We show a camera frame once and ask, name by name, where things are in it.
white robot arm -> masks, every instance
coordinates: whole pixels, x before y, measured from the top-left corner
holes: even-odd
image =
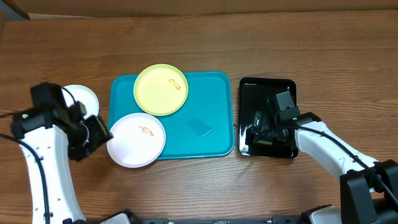
[[[345,143],[342,139],[333,134],[322,121],[312,121],[302,126],[324,132],[335,138],[369,167],[373,167],[374,163],[377,162],[376,159],[360,153],[349,144]],[[304,129],[298,129],[295,131],[295,143],[300,151],[307,153],[318,161],[336,180],[340,180],[340,176],[346,174],[349,170],[360,171],[364,169],[363,166],[355,162],[353,158],[338,145],[319,134]]]
[[[68,136],[58,126],[37,128],[25,134],[22,140],[36,151],[41,158],[47,180],[47,191],[52,223],[62,223],[72,219],[86,220],[80,210],[70,176],[68,161]],[[24,153],[29,173],[30,190],[32,192],[33,221],[45,223],[43,185],[37,162],[24,146]]]

white plate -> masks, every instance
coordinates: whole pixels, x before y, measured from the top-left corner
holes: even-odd
[[[76,102],[80,101],[86,106],[87,114],[84,116],[85,119],[91,115],[98,116],[100,112],[100,103],[93,90],[82,85],[68,85],[65,86],[65,88],[73,95]],[[67,106],[73,105],[73,100],[69,93],[62,90],[62,94]]]
[[[111,158],[128,168],[143,167],[163,151],[166,132],[152,115],[133,113],[119,119],[111,128],[113,138],[106,143]]]

teal tray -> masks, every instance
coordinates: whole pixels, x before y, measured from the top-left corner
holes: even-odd
[[[231,86],[222,72],[186,72],[188,97],[175,113],[156,118],[166,131],[166,145],[158,159],[226,156],[234,147]],[[109,129],[123,116],[142,113],[134,100],[138,75],[115,79],[111,89]]]

yellow plate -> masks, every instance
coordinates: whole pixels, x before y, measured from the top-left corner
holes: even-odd
[[[142,71],[134,84],[134,99],[146,113],[164,116],[176,112],[188,96],[188,82],[177,68],[158,64]]]

white plastic plate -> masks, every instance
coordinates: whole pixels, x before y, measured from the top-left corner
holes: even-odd
[[[111,158],[128,168],[143,167],[163,151],[166,132],[152,115],[133,113],[119,119],[111,128],[113,139],[106,143]]]

